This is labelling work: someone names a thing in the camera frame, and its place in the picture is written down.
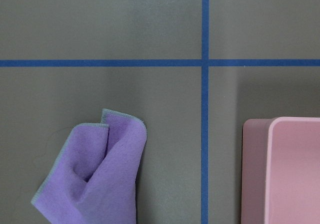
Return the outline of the purple microfiber cloth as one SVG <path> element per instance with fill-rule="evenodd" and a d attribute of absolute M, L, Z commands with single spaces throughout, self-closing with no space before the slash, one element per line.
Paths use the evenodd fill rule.
<path fill-rule="evenodd" d="M 142 120 L 104 109 L 72 129 L 31 204 L 52 224 L 134 224 L 146 140 Z"/>

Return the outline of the pink plastic tray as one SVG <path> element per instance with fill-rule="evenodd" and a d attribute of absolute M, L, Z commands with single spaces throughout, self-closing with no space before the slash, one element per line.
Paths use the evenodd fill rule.
<path fill-rule="evenodd" d="M 319 223 L 319 118 L 245 121 L 241 182 L 243 224 Z"/>

